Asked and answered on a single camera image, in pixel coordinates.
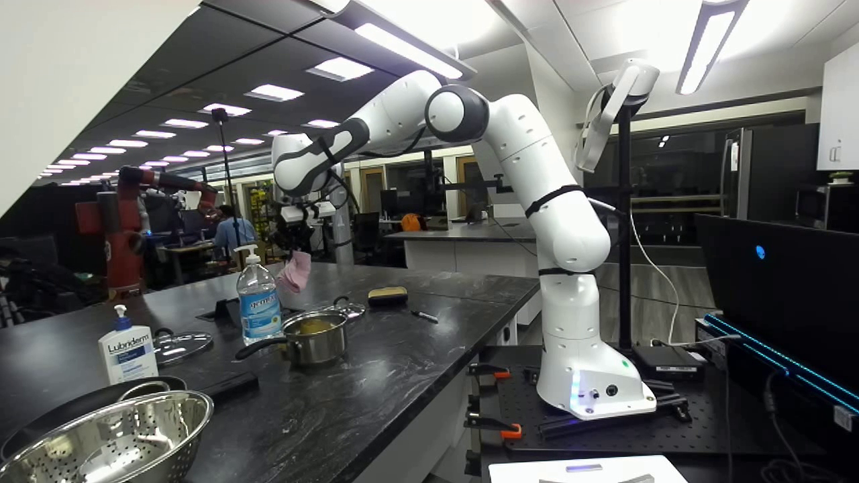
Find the white cabinet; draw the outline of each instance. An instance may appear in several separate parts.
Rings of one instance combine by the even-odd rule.
[[[819,172],[859,172],[859,43],[823,66]]]

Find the person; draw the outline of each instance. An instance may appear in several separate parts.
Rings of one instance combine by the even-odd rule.
[[[218,230],[214,230],[214,249],[218,249],[221,257],[231,257],[233,246],[257,242],[257,237],[252,233],[250,219],[239,218],[237,206],[225,204],[225,206],[218,206],[218,212],[221,212],[221,222],[218,222]]]

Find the stainless steel bowl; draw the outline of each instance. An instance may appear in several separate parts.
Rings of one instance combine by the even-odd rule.
[[[202,391],[131,398],[52,430],[0,466],[0,483],[180,483],[213,412]]]
[[[284,339],[266,339],[237,351],[237,359],[248,359],[266,347],[284,347],[284,356],[296,367],[331,365],[346,356],[346,324],[364,314],[362,305],[351,305],[339,297],[333,305],[299,310],[284,320]]]

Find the water bottle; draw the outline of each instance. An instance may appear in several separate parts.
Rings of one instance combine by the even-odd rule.
[[[239,274],[237,293],[239,293],[243,347],[262,339],[284,336],[277,285],[269,275],[266,266],[260,263],[260,255],[250,251],[243,257],[243,270]]]

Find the lid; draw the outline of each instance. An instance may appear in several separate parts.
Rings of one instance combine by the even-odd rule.
[[[112,329],[129,329],[131,326],[131,320],[125,317],[129,308],[123,302],[115,302],[112,310],[115,310]]]

